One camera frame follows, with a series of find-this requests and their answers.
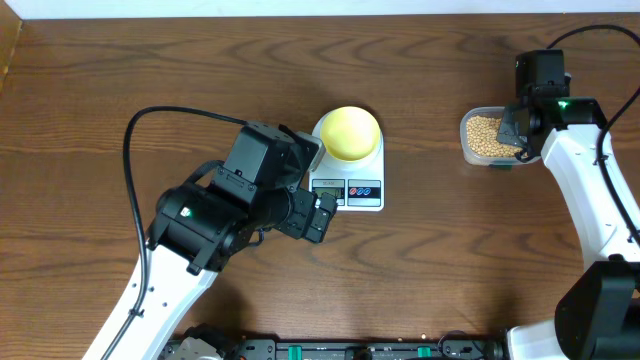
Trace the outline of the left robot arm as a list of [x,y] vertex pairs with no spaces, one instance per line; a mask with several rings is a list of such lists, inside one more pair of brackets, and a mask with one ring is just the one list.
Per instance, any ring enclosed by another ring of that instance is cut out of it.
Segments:
[[157,358],[188,310],[259,230],[322,242],[337,200],[300,183],[324,154],[315,136],[252,122],[225,161],[201,165],[163,193],[143,236],[143,256],[86,358]]

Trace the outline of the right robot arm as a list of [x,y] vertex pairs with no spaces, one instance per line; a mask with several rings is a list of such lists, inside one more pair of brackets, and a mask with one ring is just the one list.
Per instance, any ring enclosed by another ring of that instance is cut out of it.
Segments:
[[552,319],[506,334],[511,359],[636,359],[639,356],[639,208],[622,176],[598,102],[570,94],[558,49],[515,60],[517,103],[506,106],[498,141],[541,159],[578,233],[584,273]]

